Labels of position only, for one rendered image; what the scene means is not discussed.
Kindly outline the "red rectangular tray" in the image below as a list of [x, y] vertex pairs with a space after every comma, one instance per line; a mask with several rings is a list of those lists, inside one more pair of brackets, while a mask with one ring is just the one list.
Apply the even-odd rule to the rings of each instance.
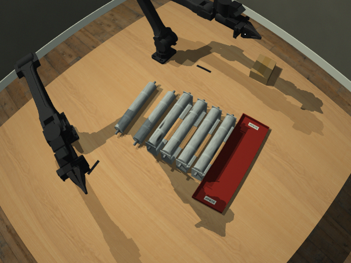
[[268, 126], [243, 113], [192, 198], [222, 213], [268, 129]]

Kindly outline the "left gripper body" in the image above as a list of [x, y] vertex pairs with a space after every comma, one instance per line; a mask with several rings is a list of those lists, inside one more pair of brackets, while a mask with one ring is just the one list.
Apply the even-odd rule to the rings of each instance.
[[235, 25], [234, 29], [231, 28], [230, 26], [226, 25], [227, 27], [229, 27], [233, 30], [233, 38], [236, 39], [240, 34], [242, 37], [243, 28], [249, 22], [249, 19], [250, 19], [250, 17], [245, 16], [237, 25]]

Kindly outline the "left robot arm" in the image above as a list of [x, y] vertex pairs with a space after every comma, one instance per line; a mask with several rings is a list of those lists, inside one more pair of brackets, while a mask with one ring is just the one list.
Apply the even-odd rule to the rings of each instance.
[[[241, 13], [246, 10], [241, 3], [237, 1], [232, 2], [232, 0], [214, 0], [214, 2], [210, 0], [171, 1], [190, 9], [202, 18], [209, 21], [215, 18], [215, 21], [228, 25], [233, 29], [244, 18]], [[137, 2], [154, 33], [153, 39], [156, 52], [151, 57], [155, 61], [164, 64], [176, 54], [177, 51], [171, 46], [177, 44], [178, 37], [170, 27], [164, 26], [151, 0], [137, 0]]]

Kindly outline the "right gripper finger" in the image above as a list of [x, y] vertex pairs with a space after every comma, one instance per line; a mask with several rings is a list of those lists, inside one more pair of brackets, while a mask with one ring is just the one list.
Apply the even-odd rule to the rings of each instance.
[[78, 181], [79, 181], [78, 178], [75, 176], [75, 174], [74, 174], [72, 171], [69, 171], [69, 172], [67, 173], [67, 176], [71, 179], [72, 182], [75, 181], [76, 183], [75, 183], [75, 182], [73, 182], [73, 183], [76, 184], [77, 186], [79, 186], [79, 187], [81, 188], [81, 190], [82, 190], [85, 194], [87, 194], [87, 193], [84, 191], [84, 189], [82, 188], [80, 182], [78, 182]]
[[[79, 166], [77, 166], [73, 170], [74, 170], [74, 172], [75, 172], [75, 174], [76, 174], [76, 176], [77, 176], [82, 188], [88, 194], [87, 189], [86, 189], [86, 181], [85, 181], [85, 174], [84, 174], [84, 172], [82, 171], [82, 169]], [[82, 176], [81, 176], [81, 174], [82, 174]]]

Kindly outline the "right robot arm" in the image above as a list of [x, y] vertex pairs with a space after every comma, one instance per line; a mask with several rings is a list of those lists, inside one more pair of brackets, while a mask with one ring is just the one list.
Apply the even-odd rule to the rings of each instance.
[[41, 64], [36, 53], [29, 53], [16, 63], [14, 65], [16, 74], [19, 79], [26, 77], [39, 113], [39, 120], [43, 128], [42, 132], [47, 143], [55, 153], [54, 156], [61, 168], [78, 157], [71, 143], [78, 140], [79, 136], [73, 125], [69, 125], [70, 123], [68, 123], [69, 121], [64, 112], [60, 114], [51, 102], [37, 73], [37, 68]]

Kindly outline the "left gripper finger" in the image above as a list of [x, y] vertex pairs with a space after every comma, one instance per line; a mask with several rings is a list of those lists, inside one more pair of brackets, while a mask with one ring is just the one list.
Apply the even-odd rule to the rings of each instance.
[[[255, 34], [256, 36], [248, 35], [248, 31]], [[249, 27], [247, 24], [243, 28], [243, 34], [242, 38], [252, 38], [252, 39], [259, 39], [261, 40], [261, 36], [256, 33], [251, 27]]]
[[[258, 32], [256, 31], [256, 29], [254, 28], [254, 26], [252, 25], [251, 22], [248, 22], [247, 25], [248, 25], [249, 27], [251, 27], [256, 33], [258, 33]], [[259, 33], [258, 33], [258, 34], [259, 34]], [[256, 36], [255, 34], [249, 32], [249, 31], [248, 31], [248, 35]], [[259, 34], [259, 35], [260, 35], [260, 34]], [[260, 36], [261, 36], [261, 35], [260, 35]]]

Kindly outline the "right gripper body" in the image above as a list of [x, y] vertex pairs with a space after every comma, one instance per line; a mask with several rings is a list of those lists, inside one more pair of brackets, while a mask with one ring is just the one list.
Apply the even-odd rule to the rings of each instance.
[[83, 155], [77, 157], [76, 159], [74, 159], [73, 161], [69, 162], [68, 164], [64, 165], [63, 167], [61, 167], [60, 169], [58, 169], [56, 172], [58, 174], [58, 176], [65, 181], [66, 179], [68, 179], [69, 177], [67, 176], [67, 173], [69, 171], [72, 171], [74, 174], [74, 168], [76, 168], [77, 166], [79, 166], [82, 171], [85, 173], [90, 171], [89, 168], [89, 164], [86, 161], [86, 159], [84, 158]]

